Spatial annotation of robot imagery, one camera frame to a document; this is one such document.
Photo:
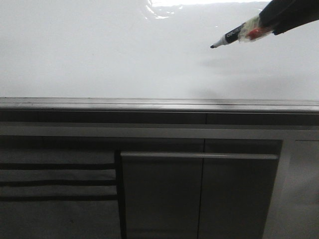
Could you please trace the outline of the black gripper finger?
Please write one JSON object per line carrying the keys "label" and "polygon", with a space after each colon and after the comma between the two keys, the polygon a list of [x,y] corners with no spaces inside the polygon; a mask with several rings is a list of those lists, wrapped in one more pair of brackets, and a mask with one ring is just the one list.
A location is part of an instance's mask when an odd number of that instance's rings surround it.
{"label": "black gripper finger", "polygon": [[319,19],[318,0],[272,0],[259,13],[260,25],[274,35]]}

